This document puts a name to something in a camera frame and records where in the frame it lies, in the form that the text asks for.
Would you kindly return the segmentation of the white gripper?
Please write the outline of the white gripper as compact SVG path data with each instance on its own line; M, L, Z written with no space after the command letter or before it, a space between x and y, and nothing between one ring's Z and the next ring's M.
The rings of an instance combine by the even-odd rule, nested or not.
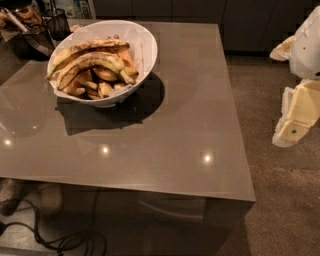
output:
M269 57L289 60L290 71L303 80L286 87L281 113L272 143L278 147L297 144L320 118L320 6L317 6L290 36L276 46Z

